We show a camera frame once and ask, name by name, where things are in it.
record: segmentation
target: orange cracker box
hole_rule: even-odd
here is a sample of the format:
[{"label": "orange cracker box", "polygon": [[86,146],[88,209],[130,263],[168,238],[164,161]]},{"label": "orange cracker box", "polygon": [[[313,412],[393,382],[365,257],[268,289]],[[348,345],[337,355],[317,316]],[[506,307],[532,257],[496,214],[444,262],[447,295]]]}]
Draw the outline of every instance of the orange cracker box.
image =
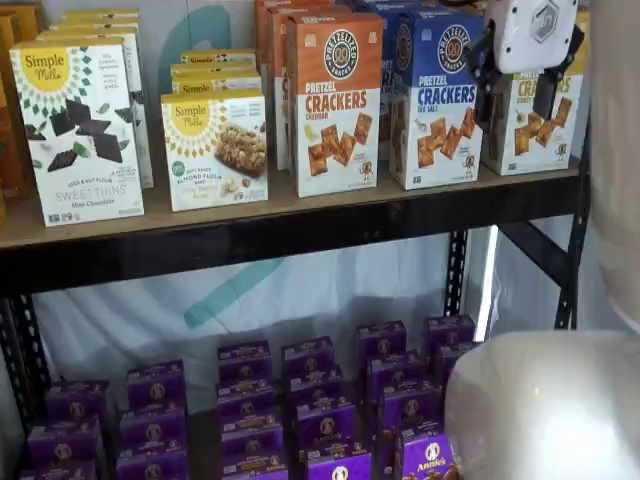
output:
[{"label": "orange cracker box", "polygon": [[299,197],[376,186],[381,59],[375,14],[290,17],[289,138]]},{"label": "orange cracker box", "polygon": [[289,78],[286,65],[287,19],[302,13],[350,13],[346,5],[305,5],[277,7],[267,11],[269,67],[267,79],[268,125],[278,170],[290,170],[287,141],[289,116]]}]

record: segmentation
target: shelf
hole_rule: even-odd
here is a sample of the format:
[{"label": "shelf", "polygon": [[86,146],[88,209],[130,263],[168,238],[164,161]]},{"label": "shelf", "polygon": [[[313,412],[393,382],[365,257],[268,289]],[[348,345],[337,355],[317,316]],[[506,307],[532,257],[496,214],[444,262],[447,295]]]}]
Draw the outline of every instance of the shelf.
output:
[{"label": "shelf", "polygon": [[266,202],[172,213],[168,186],[144,193],[145,216],[44,227],[36,194],[9,201],[0,228],[0,294],[41,292],[414,238],[573,213],[578,170],[405,192],[378,187],[298,199],[270,173]]}]

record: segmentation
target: snack box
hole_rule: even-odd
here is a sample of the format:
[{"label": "snack box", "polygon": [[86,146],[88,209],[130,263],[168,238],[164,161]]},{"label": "snack box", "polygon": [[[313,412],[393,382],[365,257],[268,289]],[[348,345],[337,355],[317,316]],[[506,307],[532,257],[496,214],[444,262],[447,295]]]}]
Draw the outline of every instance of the snack box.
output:
[{"label": "snack box", "polygon": [[133,117],[126,115],[125,121],[134,125],[136,149],[140,166],[142,188],[153,188],[151,169],[151,151],[145,95],[142,88],[142,70],[138,45],[138,29],[134,27],[93,28],[86,26],[48,30],[38,35],[38,40],[77,40],[79,38],[122,38],[124,40],[124,58],[129,86]]},{"label": "snack box", "polygon": [[188,480],[187,444],[183,438],[147,442],[122,450],[116,464],[118,480]]},{"label": "snack box", "polygon": [[483,31],[480,15],[458,10],[399,14],[389,168],[406,190],[478,178],[478,87],[463,50]]},{"label": "snack box", "polygon": [[120,436],[125,446],[186,438],[187,425],[182,402],[152,403],[122,415]]},{"label": "snack box", "polygon": [[224,480],[287,480],[289,472],[281,448],[265,448],[254,453],[224,455],[221,459],[221,478]]},{"label": "snack box", "polygon": [[209,50],[187,50],[182,52],[182,63],[229,62],[249,60],[256,67],[256,51],[252,48],[214,48]]},{"label": "snack box", "polygon": [[472,342],[475,332],[476,326],[468,315],[426,318],[422,328],[422,354],[427,359],[429,369],[433,370],[431,362],[438,347]]},{"label": "snack box", "polygon": [[277,408],[251,415],[228,415],[220,419],[220,451],[223,455],[255,453],[262,448],[282,448],[282,420]]},{"label": "snack box", "polygon": [[299,197],[376,186],[382,23],[371,13],[289,19],[289,140]]},{"label": "snack box", "polygon": [[276,388],[272,380],[250,378],[228,380],[216,386],[218,415],[248,415],[275,406]]},{"label": "snack box", "polygon": [[401,321],[378,325],[363,325],[356,329],[358,369],[366,374],[370,357],[404,353],[407,348],[407,329]]},{"label": "snack box", "polygon": [[425,422],[399,432],[394,478],[457,480],[449,439],[438,422]]},{"label": "snack box", "polygon": [[385,386],[378,406],[378,435],[440,415],[442,387],[426,378]]},{"label": "snack box", "polygon": [[383,386],[390,382],[399,384],[424,376],[425,361],[417,350],[369,358],[367,365],[367,399],[377,404]]},{"label": "snack box", "polygon": [[266,340],[218,348],[220,381],[262,376],[271,378],[271,351]]},{"label": "snack box", "polygon": [[122,38],[26,42],[11,60],[45,225],[143,215]]},{"label": "snack box", "polygon": [[327,336],[282,347],[283,376],[313,372],[334,363],[333,342]]},{"label": "snack box", "polygon": [[533,111],[541,72],[516,73],[496,85],[493,115],[482,149],[482,161],[496,173],[516,175],[569,166],[589,57],[588,9],[578,9],[576,23],[586,36],[560,80],[549,120]]},{"label": "snack box", "polygon": [[127,390],[130,408],[171,400],[184,402],[186,393],[182,360],[129,370]]},{"label": "snack box", "polygon": [[369,480],[371,449],[358,440],[319,446],[307,451],[307,480]]}]

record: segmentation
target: white simple mills box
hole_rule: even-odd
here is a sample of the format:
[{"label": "white simple mills box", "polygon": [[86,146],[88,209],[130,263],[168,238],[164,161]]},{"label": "white simple mills box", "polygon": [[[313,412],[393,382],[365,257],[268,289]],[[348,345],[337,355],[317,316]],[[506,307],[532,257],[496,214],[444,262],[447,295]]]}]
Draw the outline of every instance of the white simple mills box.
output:
[{"label": "white simple mills box", "polygon": [[47,226],[144,213],[122,39],[11,49]]}]

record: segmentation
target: pretzel crackers box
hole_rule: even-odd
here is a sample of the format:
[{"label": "pretzel crackers box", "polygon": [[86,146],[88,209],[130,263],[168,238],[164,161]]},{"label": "pretzel crackers box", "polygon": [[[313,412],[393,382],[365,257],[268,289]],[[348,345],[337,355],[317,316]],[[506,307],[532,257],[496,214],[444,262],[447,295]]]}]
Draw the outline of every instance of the pretzel crackers box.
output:
[{"label": "pretzel crackers box", "polygon": [[294,15],[287,37],[298,196],[375,187],[382,19],[372,13]]},{"label": "pretzel crackers box", "polygon": [[552,116],[544,120],[533,111],[540,72],[505,77],[494,94],[482,160],[500,175],[515,175],[569,166],[578,101],[589,55],[589,12],[578,10],[577,24],[587,34],[558,85]]},{"label": "pretzel crackers box", "polygon": [[407,189],[478,178],[482,130],[477,86],[463,50],[483,31],[479,15],[425,9],[400,14],[391,121],[391,174]]}]

